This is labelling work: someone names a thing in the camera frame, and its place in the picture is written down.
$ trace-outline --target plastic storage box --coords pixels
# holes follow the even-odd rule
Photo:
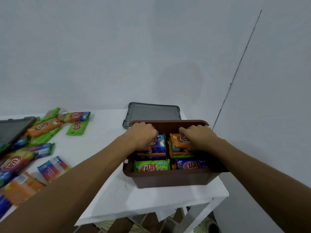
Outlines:
[[[167,144],[170,133],[179,133],[180,127],[188,128],[191,125],[208,125],[203,120],[136,120],[130,122],[130,127],[137,122],[151,123],[159,134],[166,135]],[[137,152],[127,157],[127,163],[123,164],[123,173],[133,178],[137,188],[164,187],[164,186],[184,186],[184,185],[207,185],[222,172],[228,172],[225,166],[213,155],[205,152],[195,153],[196,158],[206,160],[209,168],[191,170],[167,170],[154,172],[134,172],[134,160]]]

